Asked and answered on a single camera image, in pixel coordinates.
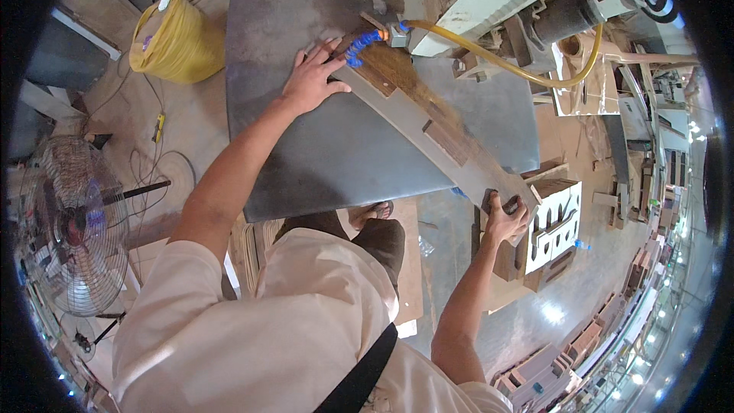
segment man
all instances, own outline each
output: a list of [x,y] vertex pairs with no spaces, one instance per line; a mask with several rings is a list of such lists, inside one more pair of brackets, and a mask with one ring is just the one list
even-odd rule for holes
[[[352,220],[362,230],[353,241],[334,213],[289,219],[268,250],[256,298],[222,299],[227,239],[273,146],[298,115],[351,91],[326,82],[344,66],[342,59],[326,62],[338,43],[297,54],[283,95],[219,155],[188,198],[115,336],[112,390],[124,411],[306,412],[327,397],[336,398],[331,411],[354,411],[339,402],[364,389],[369,396],[358,399],[356,411],[511,411],[487,385],[473,345],[499,243],[526,229],[522,201],[508,216],[492,195],[482,245],[440,318],[432,362],[394,335],[390,340],[404,233],[384,220],[389,203]],[[385,361],[365,371],[381,355]],[[351,381],[340,384],[345,377]]]

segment forearm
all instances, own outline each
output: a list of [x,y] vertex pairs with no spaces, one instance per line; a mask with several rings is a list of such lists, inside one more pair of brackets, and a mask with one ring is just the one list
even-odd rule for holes
[[486,381],[474,342],[490,296],[499,242],[485,241],[448,299],[431,344],[431,360],[456,384]]
[[169,242],[204,244],[224,261],[231,227],[250,197],[260,169],[296,118],[291,103],[281,98],[273,101],[214,160],[189,195]]

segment right hand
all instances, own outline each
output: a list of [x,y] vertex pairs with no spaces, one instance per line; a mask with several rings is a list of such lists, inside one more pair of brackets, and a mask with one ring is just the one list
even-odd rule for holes
[[293,107],[296,115],[312,111],[334,93],[352,91],[344,82],[326,83],[332,72],[346,64],[344,58],[324,63],[339,42],[341,39],[328,39],[323,44],[317,44],[308,55],[303,50],[296,54],[293,73],[283,87],[283,100]]
[[512,242],[527,231],[530,213],[521,198],[518,197],[518,209],[508,216],[502,207],[499,193],[493,191],[490,195],[490,207],[487,226],[484,227],[484,239],[490,239],[497,244],[505,240]]

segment left hand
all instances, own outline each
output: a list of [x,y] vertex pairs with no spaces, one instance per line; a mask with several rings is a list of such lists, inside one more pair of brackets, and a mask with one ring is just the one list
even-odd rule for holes
[[296,54],[293,73],[283,88],[283,100],[293,106],[296,115],[312,111],[334,93],[352,91],[344,82],[326,82],[332,72],[346,64],[343,58],[325,63],[339,42],[341,39],[328,39],[318,44],[308,56],[303,50]]

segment yellow sack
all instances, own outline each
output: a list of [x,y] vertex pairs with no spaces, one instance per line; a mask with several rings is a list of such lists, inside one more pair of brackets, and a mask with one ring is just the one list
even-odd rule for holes
[[[141,28],[148,30],[140,33]],[[162,12],[155,3],[140,17],[130,47],[130,67],[135,72],[189,84],[211,77],[224,66],[224,32],[186,0],[171,0]]]

